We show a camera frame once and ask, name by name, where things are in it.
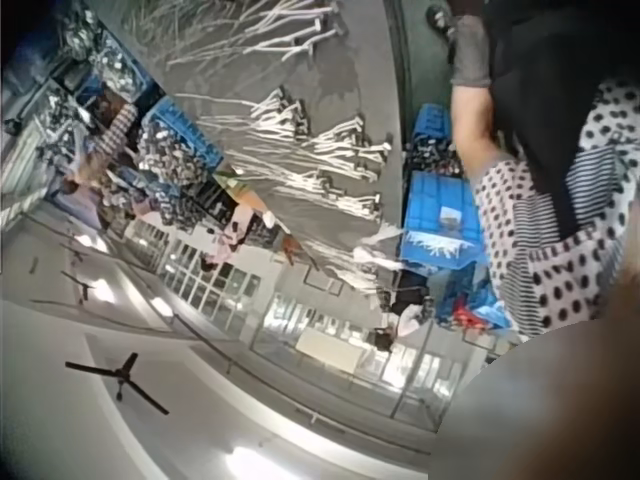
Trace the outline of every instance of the fluorescent light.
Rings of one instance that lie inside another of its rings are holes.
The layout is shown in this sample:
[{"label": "fluorescent light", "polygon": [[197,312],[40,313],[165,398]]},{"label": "fluorescent light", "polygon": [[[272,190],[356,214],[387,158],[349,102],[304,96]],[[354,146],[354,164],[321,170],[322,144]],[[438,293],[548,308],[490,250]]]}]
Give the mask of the fluorescent light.
[{"label": "fluorescent light", "polygon": [[115,303],[116,297],[113,295],[113,291],[109,287],[109,284],[104,278],[93,282],[94,293],[96,298],[103,302]]},{"label": "fluorescent light", "polygon": [[300,480],[300,477],[248,448],[235,448],[231,455],[227,455],[227,466],[239,480]]},{"label": "fluorescent light", "polygon": [[92,247],[93,242],[91,241],[91,237],[89,235],[80,235],[75,237],[78,242],[80,242],[85,247]]},{"label": "fluorescent light", "polygon": [[167,305],[167,302],[165,302],[162,298],[154,298],[153,300],[151,300],[151,305],[153,305],[153,307],[158,310],[158,312],[160,312],[160,315],[164,317],[173,317],[173,310],[171,310],[171,307]]},{"label": "fluorescent light", "polygon": [[100,250],[101,252],[107,253],[109,249],[107,248],[107,244],[104,243],[104,240],[101,238],[96,238],[95,244],[96,250]]}]

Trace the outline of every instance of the ceiling light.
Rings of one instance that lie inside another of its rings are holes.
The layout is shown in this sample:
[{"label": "ceiling light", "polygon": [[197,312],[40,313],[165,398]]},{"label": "ceiling light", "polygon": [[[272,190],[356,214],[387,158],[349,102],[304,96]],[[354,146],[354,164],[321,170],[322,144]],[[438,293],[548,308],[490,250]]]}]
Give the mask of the ceiling light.
[{"label": "ceiling light", "polygon": [[93,282],[92,286],[98,300],[109,303],[114,303],[116,301],[116,297],[113,295],[113,291],[104,278],[96,280],[95,282]]},{"label": "ceiling light", "polygon": [[158,312],[160,312],[160,315],[162,315],[163,317],[173,317],[173,310],[162,298],[154,298],[153,300],[151,300],[151,305],[153,305],[153,308],[158,310]]},{"label": "ceiling light", "polygon": [[104,240],[101,238],[96,238],[95,244],[96,250],[100,250],[101,252],[107,253],[109,249],[107,248],[107,244],[104,243]]},{"label": "ceiling light", "polygon": [[91,241],[91,237],[89,235],[80,235],[76,236],[75,239],[80,242],[85,247],[92,247],[93,242]]},{"label": "ceiling light", "polygon": [[227,466],[239,480],[300,480],[300,477],[248,448],[235,448],[231,455],[227,455]]}]

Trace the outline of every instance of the striped sleeve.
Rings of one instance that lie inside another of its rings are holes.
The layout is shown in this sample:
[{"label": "striped sleeve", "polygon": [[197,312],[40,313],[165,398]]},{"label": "striped sleeve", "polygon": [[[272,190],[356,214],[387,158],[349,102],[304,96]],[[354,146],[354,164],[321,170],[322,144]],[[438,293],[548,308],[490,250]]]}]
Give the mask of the striped sleeve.
[{"label": "striped sleeve", "polygon": [[96,148],[109,157],[120,153],[127,143],[127,132],[137,116],[138,109],[135,105],[125,105],[111,122],[109,130],[100,137]]}]

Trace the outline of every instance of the black and white polka dot fabric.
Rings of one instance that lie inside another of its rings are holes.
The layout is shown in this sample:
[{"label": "black and white polka dot fabric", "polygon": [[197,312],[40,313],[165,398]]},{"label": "black and white polka dot fabric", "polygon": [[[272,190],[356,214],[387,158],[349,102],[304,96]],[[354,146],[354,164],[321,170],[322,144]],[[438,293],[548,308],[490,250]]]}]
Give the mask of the black and white polka dot fabric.
[{"label": "black and white polka dot fabric", "polygon": [[598,314],[623,257],[640,183],[640,89],[603,83],[567,175],[581,230],[560,241],[549,195],[525,162],[494,165],[475,186],[491,278],[507,314],[531,337]]}]

